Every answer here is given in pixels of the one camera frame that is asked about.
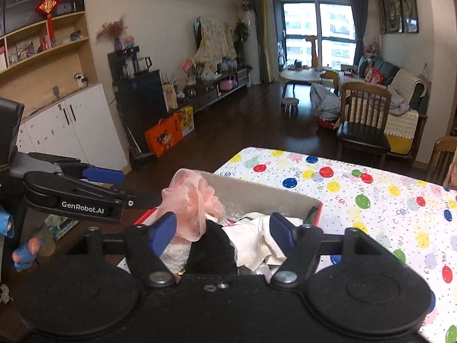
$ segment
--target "window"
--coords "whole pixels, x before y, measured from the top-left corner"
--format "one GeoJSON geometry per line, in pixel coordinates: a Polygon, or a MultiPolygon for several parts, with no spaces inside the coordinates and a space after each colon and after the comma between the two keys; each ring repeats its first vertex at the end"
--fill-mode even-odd
{"type": "Polygon", "coordinates": [[[288,64],[301,60],[311,65],[309,36],[317,36],[318,57],[324,67],[340,70],[352,65],[356,51],[356,30],[349,5],[314,2],[283,3],[284,45],[288,64]]]}

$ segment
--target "photo frame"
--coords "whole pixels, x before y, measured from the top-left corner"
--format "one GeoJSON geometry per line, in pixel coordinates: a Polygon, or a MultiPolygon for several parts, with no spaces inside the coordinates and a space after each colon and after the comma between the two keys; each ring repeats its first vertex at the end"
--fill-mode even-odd
{"type": "Polygon", "coordinates": [[[378,1],[378,15],[379,15],[379,33],[384,35],[386,33],[386,12],[384,9],[384,0],[378,1]]]}
{"type": "Polygon", "coordinates": [[[403,32],[403,13],[401,0],[384,0],[386,14],[386,33],[403,32]]]}
{"type": "Polygon", "coordinates": [[[419,33],[419,14],[416,0],[401,0],[404,32],[419,33]]]}

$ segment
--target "white cabinet door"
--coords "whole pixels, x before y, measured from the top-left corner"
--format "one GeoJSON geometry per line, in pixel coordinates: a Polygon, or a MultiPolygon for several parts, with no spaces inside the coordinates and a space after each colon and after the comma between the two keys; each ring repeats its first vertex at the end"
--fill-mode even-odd
{"type": "Polygon", "coordinates": [[[65,105],[90,164],[113,170],[122,170],[129,164],[102,84],[73,95],[65,100],[65,105]]]}
{"type": "Polygon", "coordinates": [[[63,102],[39,113],[25,126],[37,152],[74,157],[87,163],[63,102]]]}
{"type": "Polygon", "coordinates": [[[27,129],[24,124],[19,127],[17,134],[17,150],[22,153],[36,152],[35,147],[31,143],[27,129]]]}

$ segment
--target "chinese knot decoration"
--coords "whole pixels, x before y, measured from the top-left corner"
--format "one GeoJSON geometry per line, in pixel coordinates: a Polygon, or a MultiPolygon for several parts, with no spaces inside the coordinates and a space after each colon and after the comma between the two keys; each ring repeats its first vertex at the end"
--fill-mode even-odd
{"type": "Polygon", "coordinates": [[[47,16],[47,26],[49,27],[49,38],[51,41],[55,40],[52,11],[56,8],[60,0],[41,0],[35,11],[47,16]]]}

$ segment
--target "gray curtain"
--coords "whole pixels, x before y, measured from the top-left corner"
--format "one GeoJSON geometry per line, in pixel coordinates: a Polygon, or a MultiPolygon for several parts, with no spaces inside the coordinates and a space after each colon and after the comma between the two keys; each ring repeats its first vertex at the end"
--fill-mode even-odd
{"type": "Polygon", "coordinates": [[[266,68],[266,53],[264,46],[262,45],[264,40],[263,31],[263,14],[262,14],[262,0],[251,0],[255,12],[257,40],[259,42],[259,63],[260,63],[260,80],[263,83],[269,83],[268,71],[266,68]]]}
{"type": "Polygon", "coordinates": [[[364,45],[363,36],[365,35],[366,21],[368,20],[368,0],[350,0],[354,25],[356,26],[357,47],[354,65],[358,65],[363,56],[364,45]]]}

